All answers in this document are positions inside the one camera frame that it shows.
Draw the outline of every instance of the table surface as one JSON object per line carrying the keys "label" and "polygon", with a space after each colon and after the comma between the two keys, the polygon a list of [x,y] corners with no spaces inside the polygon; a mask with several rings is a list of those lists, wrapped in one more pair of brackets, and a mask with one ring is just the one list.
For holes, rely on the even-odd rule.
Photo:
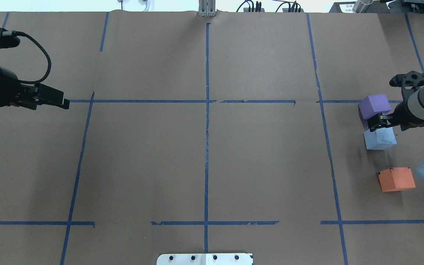
{"label": "table surface", "polygon": [[[69,110],[0,108],[0,264],[424,264],[424,128],[367,151],[358,102],[424,71],[424,15],[0,12]],[[34,79],[35,46],[0,50]]]}

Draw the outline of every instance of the foam block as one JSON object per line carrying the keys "label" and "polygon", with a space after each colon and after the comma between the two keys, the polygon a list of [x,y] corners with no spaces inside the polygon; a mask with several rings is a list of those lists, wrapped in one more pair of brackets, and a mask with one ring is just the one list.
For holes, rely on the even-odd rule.
{"label": "foam block", "polygon": [[364,132],[365,147],[367,150],[385,150],[397,144],[392,128],[380,128],[375,131]]}
{"label": "foam block", "polygon": [[365,120],[377,113],[387,113],[392,110],[389,100],[385,94],[367,96],[359,104],[361,114]]}
{"label": "foam block", "polygon": [[409,167],[394,167],[377,173],[383,192],[404,191],[415,187],[412,170]]}

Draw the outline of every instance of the metal bracket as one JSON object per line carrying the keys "label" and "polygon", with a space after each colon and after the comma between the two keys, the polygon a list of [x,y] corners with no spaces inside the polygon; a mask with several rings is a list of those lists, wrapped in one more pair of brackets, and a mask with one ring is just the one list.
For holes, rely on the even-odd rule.
{"label": "metal bracket", "polygon": [[156,265],[253,265],[253,254],[217,253],[217,254],[163,254]]}
{"label": "metal bracket", "polygon": [[289,11],[289,9],[288,9],[288,8],[283,8],[283,9],[282,9],[282,12],[283,12],[283,13],[304,13],[303,8],[301,8],[300,12],[288,12],[288,11]]}
{"label": "metal bracket", "polygon": [[247,7],[243,7],[243,12],[248,12],[248,8]]}
{"label": "metal bracket", "polygon": [[199,17],[215,17],[215,0],[199,0]]}

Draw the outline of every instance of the blue painter's tape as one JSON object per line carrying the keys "label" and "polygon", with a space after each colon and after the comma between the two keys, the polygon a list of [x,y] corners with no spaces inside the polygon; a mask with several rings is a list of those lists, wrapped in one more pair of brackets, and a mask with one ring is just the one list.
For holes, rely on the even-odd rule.
{"label": "blue painter's tape", "polygon": [[204,187],[204,252],[209,252],[209,26],[205,26],[205,187]]}
{"label": "blue painter's tape", "polygon": [[4,18],[4,22],[3,22],[2,28],[4,28],[6,26],[6,23],[7,23],[7,19],[8,18],[9,18],[9,12],[6,12],[6,17]]}
{"label": "blue painter's tape", "polygon": [[83,155],[84,155],[84,148],[86,147],[86,136],[88,134],[88,127],[89,127],[89,120],[91,119],[91,111],[93,108],[93,101],[94,101],[94,92],[91,95],[91,102],[89,103],[89,110],[88,110],[88,117],[86,119],[86,126],[84,127],[84,136],[83,136],[83,143],[81,145],[81,152],[79,153],[79,161],[78,161],[78,170],[76,171],[76,178],[74,181],[74,188],[73,188],[73,195],[71,198],[71,205],[70,205],[70,213],[68,215],[68,224],[66,225],[66,232],[65,232],[65,239],[63,243],[63,250],[62,250],[62,256],[60,259],[60,265],[64,265],[64,259],[66,255],[66,247],[68,246],[68,239],[70,236],[70,228],[71,223],[73,219],[73,211],[74,211],[74,202],[76,201],[76,193],[78,191],[78,184],[80,182],[80,174],[81,174],[81,163],[83,161]]}
{"label": "blue painter's tape", "polygon": [[204,225],[204,221],[161,221],[150,222],[152,225]]}
{"label": "blue painter's tape", "polygon": [[424,220],[350,220],[350,221],[321,221],[322,225],[398,225],[424,223]]}
{"label": "blue painter's tape", "polygon": [[345,265],[348,265],[348,256],[346,254],[346,242],[345,242],[345,234],[343,232],[343,224],[341,223],[341,211],[340,211],[340,202],[338,200],[338,189],[336,187],[336,179],[335,179],[335,170],[333,168],[333,158],[331,155],[331,148],[330,148],[330,139],[328,138],[328,128],[326,127],[326,119],[325,119],[325,109],[323,106],[323,96],[322,96],[322,90],[320,87],[320,81],[318,80],[318,74],[317,74],[317,59],[315,56],[315,47],[313,45],[313,36],[312,36],[312,27],[310,22],[310,16],[307,13],[307,25],[308,25],[308,35],[310,37],[310,46],[312,50],[312,58],[313,58],[313,68],[315,70],[315,80],[318,87],[318,99],[320,102],[320,110],[322,113],[322,121],[323,121],[323,130],[325,132],[325,140],[326,140],[326,149],[328,152],[328,158],[330,159],[330,167],[331,167],[331,176],[333,180],[333,194],[335,195],[335,205],[336,205],[336,213],[338,215],[338,221],[339,228],[340,228],[340,239],[341,239],[341,247],[343,250],[343,260],[345,262]]}
{"label": "blue painter's tape", "polygon": [[209,225],[275,225],[279,221],[209,221]]}
{"label": "blue painter's tape", "polygon": [[[204,225],[204,221],[161,221],[152,225]],[[207,225],[276,225],[279,221],[208,221]]]}
{"label": "blue painter's tape", "polygon": [[[0,225],[67,225],[64,221],[0,221]],[[72,222],[71,225],[89,225],[94,227],[94,222]]]}
{"label": "blue painter's tape", "polygon": [[220,103],[293,103],[295,100],[224,100]]}
{"label": "blue painter's tape", "polygon": [[407,22],[407,28],[409,29],[410,38],[412,39],[413,48],[415,49],[415,53],[417,54],[418,63],[420,64],[420,68],[422,73],[424,73],[423,63],[421,62],[420,54],[418,53],[417,44],[415,43],[415,39],[413,37],[412,27],[410,26],[409,14],[405,13],[405,21]]}
{"label": "blue painter's tape", "polygon": [[109,12],[106,12],[106,20],[104,20],[104,30],[102,32],[101,47],[99,48],[100,52],[102,52],[102,50],[104,49],[104,39],[106,38],[106,30],[107,30],[108,21],[109,21]]}
{"label": "blue painter's tape", "polygon": [[[317,103],[357,103],[359,104],[361,100],[322,100],[317,101]],[[401,100],[389,100],[389,103],[401,103]]]}
{"label": "blue painter's tape", "polygon": [[[70,103],[90,103],[88,99],[73,99]],[[207,103],[206,100],[172,100],[172,99],[95,99],[94,103]]]}

